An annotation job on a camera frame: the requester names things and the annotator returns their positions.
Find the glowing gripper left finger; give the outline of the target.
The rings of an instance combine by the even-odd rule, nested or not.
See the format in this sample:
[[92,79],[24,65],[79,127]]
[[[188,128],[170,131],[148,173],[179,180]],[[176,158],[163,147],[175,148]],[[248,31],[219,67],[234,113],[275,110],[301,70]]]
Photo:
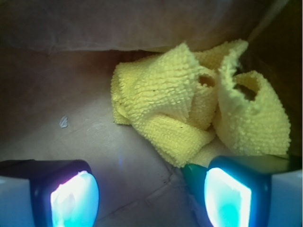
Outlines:
[[84,160],[0,163],[2,227],[92,227],[98,183]]

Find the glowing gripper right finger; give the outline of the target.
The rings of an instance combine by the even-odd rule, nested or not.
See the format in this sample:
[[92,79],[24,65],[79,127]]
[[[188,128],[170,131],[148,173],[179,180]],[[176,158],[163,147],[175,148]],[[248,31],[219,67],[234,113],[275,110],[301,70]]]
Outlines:
[[205,207],[214,227],[301,227],[302,158],[218,156],[205,177]]

